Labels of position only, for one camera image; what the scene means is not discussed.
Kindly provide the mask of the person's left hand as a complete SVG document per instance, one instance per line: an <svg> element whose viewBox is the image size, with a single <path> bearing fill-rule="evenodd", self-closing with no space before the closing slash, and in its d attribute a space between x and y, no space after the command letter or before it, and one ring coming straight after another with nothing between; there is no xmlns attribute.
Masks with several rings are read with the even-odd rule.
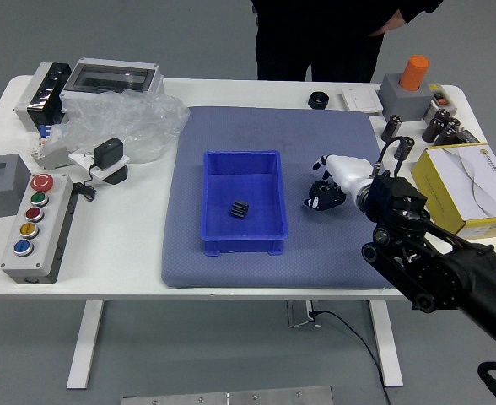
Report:
<svg viewBox="0 0 496 405"><path fill-rule="evenodd" d="M376 37L379 35L383 35L388 31L397 30L401 28L406 23L407 22L403 18L401 11L397 10L386 23L384 23L381 27L379 27L379 29L369 34L369 36Z"/></svg>

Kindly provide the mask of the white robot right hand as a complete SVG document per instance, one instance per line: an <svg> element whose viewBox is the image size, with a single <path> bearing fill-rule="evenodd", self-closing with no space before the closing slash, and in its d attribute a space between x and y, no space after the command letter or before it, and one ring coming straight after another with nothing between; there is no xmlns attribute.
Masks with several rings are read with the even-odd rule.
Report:
<svg viewBox="0 0 496 405"><path fill-rule="evenodd" d="M321 180L312 184L304 205L315 211L326 211L346 201L349 195L357 208L364 210L373 181L373 166L366 159L335 154L322 155L312 169L325 169Z"/></svg>

